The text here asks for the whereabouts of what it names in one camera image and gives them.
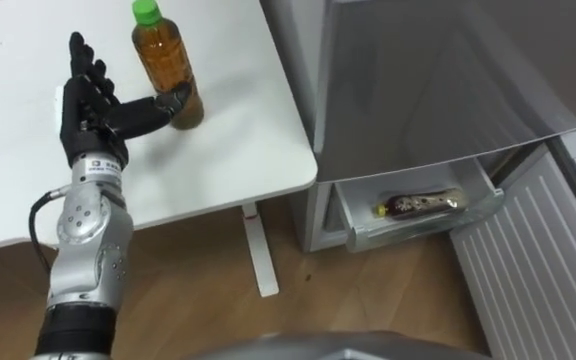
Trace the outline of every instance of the table top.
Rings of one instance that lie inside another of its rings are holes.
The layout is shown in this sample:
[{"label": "table top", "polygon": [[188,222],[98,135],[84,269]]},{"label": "table top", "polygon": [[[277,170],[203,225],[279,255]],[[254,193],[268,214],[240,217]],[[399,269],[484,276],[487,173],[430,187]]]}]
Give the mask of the table top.
[{"label": "table top", "polygon": [[[128,141],[124,195],[145,228],[304,189],[317,166],[257,0],[160,0],[180,28],[204,101],[191,131]],[[28,212],[70,182],[55,125],[55,89],[81,32],[108,65],[120,100],[153,95],[131,41],[127,0],[0,0],[0,246],[27,240]],[[62,201],[37,217],[56,244]]]}]

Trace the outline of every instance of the wooden floor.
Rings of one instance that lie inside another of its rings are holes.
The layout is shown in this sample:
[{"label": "wooden floor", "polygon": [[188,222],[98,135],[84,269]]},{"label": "wooden floor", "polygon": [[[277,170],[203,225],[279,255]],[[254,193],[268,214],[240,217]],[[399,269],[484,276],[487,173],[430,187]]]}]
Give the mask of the wooden floor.
[{"label": "wooden floor", "polygon": [[[263,202],[261,211],[281,288],[265,299],[238,209],[136,234],[115,360],[180,359],[262,334],[326,330],[389,329],[485,351],[446,239],[304,255],[286,199]],[[46,291],[29,244],[0,249],[0,360],[32,354]]]}]

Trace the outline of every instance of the cord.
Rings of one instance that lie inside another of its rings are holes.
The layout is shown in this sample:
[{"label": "cord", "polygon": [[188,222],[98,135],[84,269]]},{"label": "cord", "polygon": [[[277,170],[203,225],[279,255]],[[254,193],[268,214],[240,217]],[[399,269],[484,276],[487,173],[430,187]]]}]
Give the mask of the cord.
[{"label": "cord", "polygon": [[50,263],[48,263],[48,259],[46,258],[46,254],[41,250],[41,245],[39,245],[39,240],[37,240],[37,232],[35,230],[35,217],[37,216],[37,212],[50,201],[54,200],[52,196],[52,192],[45,193],[42,197],[37,200],[32,207],[30,208],[30,215],[28,216],[28,230],[30,231],[30,241],[32,242],[32,246],[35,249],[35,253],[37,257],[39,257],[39,261],[41,262],[41,266],[44,268],[46,273],[50,275]]}]

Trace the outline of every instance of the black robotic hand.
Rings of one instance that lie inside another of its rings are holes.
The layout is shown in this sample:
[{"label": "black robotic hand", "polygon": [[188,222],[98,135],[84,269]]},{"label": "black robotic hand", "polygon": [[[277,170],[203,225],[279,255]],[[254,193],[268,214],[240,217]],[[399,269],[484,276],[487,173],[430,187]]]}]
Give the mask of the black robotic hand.
[{"label": "black robotic hand", "polygon": [[191,87],[180,83],[169,93],[120,103],[115,85],[106,78],[106,64],[94,61],[94,50],[83,36],[70,36],[71,78],[64,86],[60,139],[72,166],[87,152],[115,156],[122,168],[128,164],[125,140],[153,132],[183,110]]}]

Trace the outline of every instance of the plastic bottle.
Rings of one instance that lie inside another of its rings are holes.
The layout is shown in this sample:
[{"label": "plastic bottle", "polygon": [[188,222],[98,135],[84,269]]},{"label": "plastic bottle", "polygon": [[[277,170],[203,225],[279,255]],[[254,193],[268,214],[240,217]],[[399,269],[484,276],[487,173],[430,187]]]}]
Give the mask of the plastic bottle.
[{"label": "plastic bottle", "polygon": [[171,124],[182,130],[197,127],[203,120],[204,107],[179,28],[161,15],[154,0],[136,0],[132,10],[137,20],[132,41],[155,90],[165,93],[182,81],[192,85],[186,107]]},{"label": "plastic bottle", "polygon": [[378,217],[390,216],[396,220],[410,219],[439,213],[464,211],[468,207],[466,194],[460,189],[423,194],[391,196],[377,205]]}]

